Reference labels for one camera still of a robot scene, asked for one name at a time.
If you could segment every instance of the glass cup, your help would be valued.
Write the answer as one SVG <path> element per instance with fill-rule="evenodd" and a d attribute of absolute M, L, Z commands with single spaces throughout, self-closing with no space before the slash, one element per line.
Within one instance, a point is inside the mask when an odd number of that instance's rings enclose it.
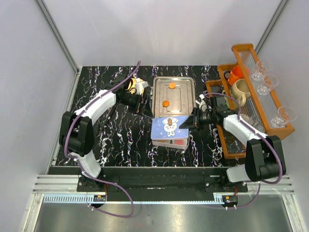
<path fill-rule="evenodd" d="M 279 84 L 279 79 L 271 74 L 263 76 L 263 80 L 257 88 L 257 92 L 261 95 L 267 95 Z"/>
<path fill-rule="evenodd" d="M 265 129 L 262 126 L 260 117 L 258 115 L 253 115 L 249 118 L 248 123 L 253 126 L 255 129 L 257 129 L 258 131 L 265 133 Z"/>
<path fill-rule="evenodd" d="M 295 119 L 296 112 L 289 106 L 282 106 L 278 109 L 278 114 L 270 122 L 274 127 L 281 128 Z"/>
<path fill-rule="evenodd" d="M 260 81 L 263 79 L 264 74 L 272 69 L 271 63 L 267 60 L 259 60 L 254 68 L 254 72 L 251 75 L 252 79 L 255 81 Z"/>

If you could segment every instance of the black marble table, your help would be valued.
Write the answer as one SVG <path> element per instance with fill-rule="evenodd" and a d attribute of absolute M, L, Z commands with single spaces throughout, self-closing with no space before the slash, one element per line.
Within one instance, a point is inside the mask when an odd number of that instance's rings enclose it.
<path fill-rule="evenodd" d="M 113 81 L 116 73 L 128 75 L 133 66 L 83 67 L 75 91 L 71 111 L 84 106 L 105 84 Z M 156 76 L 189 76 L 195 81 L 196 96 L 206 93 L 207 80 L 220 79 L 216 66 L 141 66 L 138 77 L 152 86 Z M 235 166 L 243 160 L 224 159 L 215 125 L 207 130 L 190 133 L 187 150 L 157 147 L 150 138 L 151 119 L 135 116 L 118 105 L 107 111 L 95 124 L 97 137 L 94 154 L 101 166 L 126 167 L 220 167 Z M 61 147 L 56 166 L 77 166 L 64 157 Z"/>

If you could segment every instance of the bunny illustration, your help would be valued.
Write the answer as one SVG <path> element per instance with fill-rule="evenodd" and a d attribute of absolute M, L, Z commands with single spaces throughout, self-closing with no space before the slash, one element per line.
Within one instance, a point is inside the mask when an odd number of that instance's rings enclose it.
<path fill-rule="evenodd" d="M 164 130 L 168 133 L 168 137 L 175 135 L 178 121 L 175 117 L 169 117 L 163 120 Z"/>

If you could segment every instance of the gray wall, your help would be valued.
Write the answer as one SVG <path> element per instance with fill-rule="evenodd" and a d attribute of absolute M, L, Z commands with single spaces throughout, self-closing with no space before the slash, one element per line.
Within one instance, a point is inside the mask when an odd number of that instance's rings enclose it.
<path fill-rule="evenodd" d="M 309 228 L 309 1 L 292 0 L 287 5 L 259 54 L 272 62 L 280 83 L 276 92 L 283 105 L 294 108 L 295 132 L 283 142 L 287 171 Z"/>
<path fill-rule="evenodd" d="M 35 1 L 0 1 L 0 28 L 0 230 L 15 232 L 74 75 Z"/>
<path fill-rule="evenodd" d="M 79 66 L 234 62 L 280 0 L 44 0 Z"/>

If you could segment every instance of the metal tray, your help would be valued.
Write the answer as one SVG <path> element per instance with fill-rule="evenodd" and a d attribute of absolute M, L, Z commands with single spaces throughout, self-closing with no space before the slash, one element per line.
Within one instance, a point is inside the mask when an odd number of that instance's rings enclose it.
<path fill-rule="evenodd" d="M 174 89 L 169 88 L 171 82 L 176 84 Z M 169 106 L 163 107 L 163 101 L 169 101 Z M 154 117 L 189 116 L 194 107 L 195 88 L 191 77 L 158 76 L 154 79 Z"/>

